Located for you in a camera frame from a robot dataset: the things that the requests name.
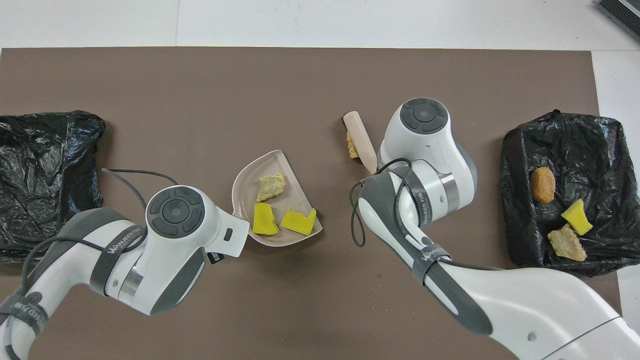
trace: beige plate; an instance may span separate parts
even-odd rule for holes
[[[231,201],[234,205],[234,215],[249,221],[253,226],[253,205],[255,204],[255,197],[258,195],[258,189],[260,189],[260,181],[258,178],[265,175],[273,175],[276,172],[284,175],[286,183],[284,191],[282,194],[264,202],[271,205],[280,231],[275,235],[263,236],[255,234],[251,228],[249,228],[249,235],[259,243],[267,246],[281,247],[310,238],[322,230],[322,225],[317,217],[314,228],[308,236],[280,226],[280,222],[289,208],[305,216],[311,212],[311,204],[309,204],[305,192],[302,191],[296,174],[294,174],[293,169],[291,169],[289,160],[287,160],[287,157],[281,150],[274,150],[262,155],[240,171],[234,181],[234,186],[231,191]]]

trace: black plastic bag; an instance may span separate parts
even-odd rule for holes
[[[102,206],[104,121],[85,112],[0,116],[0,262],[21,262],[80,211]]]
[[[538,204],[529,184],[548,167],[555,199]],[[640,263],[640,205],[622,125],[614,119],[554,110],[511,130],[502,142],[500,187],[511,260],[589,277]],[[587,258],[556,256],[547,234],[576,200],[593,228],[579,236]]]

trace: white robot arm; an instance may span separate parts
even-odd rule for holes
[[[404,164],[364,182],[360,214],[457,321],[520,359],[640,359],[638,335],[576,277],[459,264],[424,234],[476,191],[475,166],[453,142],[444,105],[420,98],[396,111],[379,160],[394,158]]]
[[[249,229],[205,193],[181,185],[152,197],[146,222],[148,234],[112,209],[71,218],[22,287],[0,305],[0,359],[26,359],[48,317],[76,284],[147,315],[172,309],[190,291],[207,257],[214,263],[240,255]]]

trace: yellow food piece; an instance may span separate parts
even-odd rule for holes
[[[347,149],[349,149],[349,157],[351,159],[360,157],[360,155],[358,154],[358,151],[356,150],[356,146],[353,145],[353,140],[351,139],[351,135],[349,134],[349,131],[347,131]]]
[[[273,216],[271,205],[264,202],[256,202],[253,206],[253,228],[256,234],[274,235],[280,231],[276,225],[276,217]]]
[[[587,258],[587,253],[584,252],[570,224],[565,224],[560,230],[552,231],[547,237],[556,255],[576,261],[584,261]]]
[[[258,180],[260,180],[260,190],[255,198],[257,202],[276,197],[284,191],[284,175],[279,172],[259,177]]]
[[[561,215],[566,221],[571,224],[573,229],[579,235],[584,235],[587,231],[591,230],[593,225],[587,220],[587,216],[584,214],[584,202],[582,199],[574,202],[564,213]]]
[[[556,178],[548,167],[539,167],[531,174],[531,193],[533,199],[541,204],[554,200]]]
[[[304,235],[310,235],[311,230],[314,228],[314,222],[316,221],[316,209],[311,209],[309,216],[305,216],[301,213],[291,211],[291,208],[287,210],[287,213],[282,218],[280,226],[293,230],[297,233]]]

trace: bread piece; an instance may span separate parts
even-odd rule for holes
[[[531,174],[531,193],[533,199],[541,204],[554,200],[556,194],[556,178],[548,167],[539,167]]]
[[[552,231],[547,237],[556,255],[576,261],[584,261],[587,258],[587,253],[584,252],[570,224],[565,224],[560,230]]]
[[[284,175],[279,172],[259,177],[258,180],[260,180],[260,190],[258,190],[258,196],[255,198],[257,202],[276,197],[284,191]]]
[[[349,157],[351,159],[360,157],[360,155],[358,155],[358,151],[356,150],[355,145],[353,145],[353,139],[351,139],[351,135],[349,134],[349,131],[347,131],[347,149],[349,149]]]

